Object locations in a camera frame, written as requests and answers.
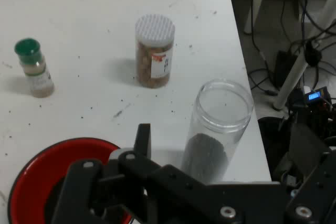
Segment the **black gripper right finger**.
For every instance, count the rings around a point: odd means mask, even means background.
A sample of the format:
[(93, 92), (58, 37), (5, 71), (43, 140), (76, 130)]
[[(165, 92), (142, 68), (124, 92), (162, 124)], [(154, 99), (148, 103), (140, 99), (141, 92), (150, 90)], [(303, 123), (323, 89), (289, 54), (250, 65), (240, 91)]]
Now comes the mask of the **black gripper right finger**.
[(287, 205), (285, 223), (335, 223), (335, 151), (322, 154)]

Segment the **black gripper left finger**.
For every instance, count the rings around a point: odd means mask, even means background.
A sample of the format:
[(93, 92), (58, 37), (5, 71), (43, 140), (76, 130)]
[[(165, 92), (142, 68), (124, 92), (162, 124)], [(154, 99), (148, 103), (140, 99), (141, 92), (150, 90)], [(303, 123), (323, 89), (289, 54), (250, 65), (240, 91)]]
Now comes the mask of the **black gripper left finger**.
[(242, 222), (242, 211), (223, 203), (213, 186), (151, 161), (150, 148), (150, 125), (140, 124), (133, 149), (114, 151), (107, 164), (71, 163), (52, 223), (104, 223), (104, 211), (116, 207), (140, 223)]

